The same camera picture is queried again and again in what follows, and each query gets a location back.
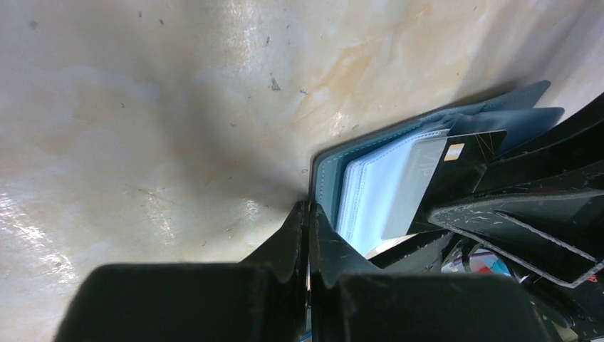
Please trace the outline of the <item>black VIP credit card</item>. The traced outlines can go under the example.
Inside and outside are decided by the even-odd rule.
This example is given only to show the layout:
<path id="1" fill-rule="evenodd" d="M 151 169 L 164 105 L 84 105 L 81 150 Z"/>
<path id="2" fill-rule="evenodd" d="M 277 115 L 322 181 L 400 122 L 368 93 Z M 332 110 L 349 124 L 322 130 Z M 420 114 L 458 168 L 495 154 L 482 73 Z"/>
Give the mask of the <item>black VIP credit card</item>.
<path id="1" fill-rule="evenodd" d="M 381 239 L 406 235 L 428 209 L 471 192 L 503 143 L 504 130 L 430 138 L 412 147 Z"/>

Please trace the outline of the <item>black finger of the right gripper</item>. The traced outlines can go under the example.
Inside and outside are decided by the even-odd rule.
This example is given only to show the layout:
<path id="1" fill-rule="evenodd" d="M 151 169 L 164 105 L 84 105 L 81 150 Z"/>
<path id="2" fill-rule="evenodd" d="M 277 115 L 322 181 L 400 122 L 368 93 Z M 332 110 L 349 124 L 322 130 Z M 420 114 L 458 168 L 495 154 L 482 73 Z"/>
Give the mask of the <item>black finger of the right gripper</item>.
<path id="1" fill-rule="evenodd" d="M 575 288 L 603 270 L 603 162 L 439 204 L 427 220 Z"/>

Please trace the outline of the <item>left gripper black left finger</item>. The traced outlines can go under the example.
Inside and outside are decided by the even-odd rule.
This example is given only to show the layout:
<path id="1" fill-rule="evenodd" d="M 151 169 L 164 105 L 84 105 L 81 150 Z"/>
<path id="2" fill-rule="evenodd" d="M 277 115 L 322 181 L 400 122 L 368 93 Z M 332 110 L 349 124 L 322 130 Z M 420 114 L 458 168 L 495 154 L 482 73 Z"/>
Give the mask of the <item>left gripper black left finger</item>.
<path id="1" fill-rule="evenodd" d="M 306 325 L 305 202 L 237 263 L 106 264 L 57 341 L 297 341 Z"/>

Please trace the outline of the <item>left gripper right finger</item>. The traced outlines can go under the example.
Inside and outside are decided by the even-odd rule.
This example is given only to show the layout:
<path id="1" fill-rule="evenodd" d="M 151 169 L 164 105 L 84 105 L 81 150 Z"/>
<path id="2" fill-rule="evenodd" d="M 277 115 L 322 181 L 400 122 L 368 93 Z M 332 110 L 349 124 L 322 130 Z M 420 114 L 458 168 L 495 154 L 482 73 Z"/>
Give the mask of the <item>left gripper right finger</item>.
<path id="1" fill-rule="evenodd" d="M 527 294 L 481 274 L 403 274 L 379 269 L 309 208 L 314 341 L 549 341 Z"/>

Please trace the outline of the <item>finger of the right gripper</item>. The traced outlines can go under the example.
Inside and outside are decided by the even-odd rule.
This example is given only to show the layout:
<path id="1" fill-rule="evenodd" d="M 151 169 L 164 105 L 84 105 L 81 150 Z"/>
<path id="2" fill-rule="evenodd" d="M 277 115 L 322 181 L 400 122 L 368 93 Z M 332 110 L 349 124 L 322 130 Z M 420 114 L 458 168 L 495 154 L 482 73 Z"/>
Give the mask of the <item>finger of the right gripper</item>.
<path id="1" fill-rule="evenodd" d="M 476 192 L 509 188 L 603 188 L 603 95 L 543 135 L 488 166 Z"/>

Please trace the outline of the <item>teal card holder wallet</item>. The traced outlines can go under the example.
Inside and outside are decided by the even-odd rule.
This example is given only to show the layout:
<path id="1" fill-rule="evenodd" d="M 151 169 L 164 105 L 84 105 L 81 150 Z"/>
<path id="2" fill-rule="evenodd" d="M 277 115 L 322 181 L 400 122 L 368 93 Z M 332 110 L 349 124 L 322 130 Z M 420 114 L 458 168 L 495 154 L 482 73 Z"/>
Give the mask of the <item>teal card holder wallet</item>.
<path id="1" fill-rule="evenodd" d="M 436 110 L 324 150 L 313 161 L 311 198 L 347 243 L 369 254 L 410 233 L 438 166 L 473 156 L 487 163 L 554 127 L 564 110 L 537 107 L 550 86 L 543 80 Z"/>

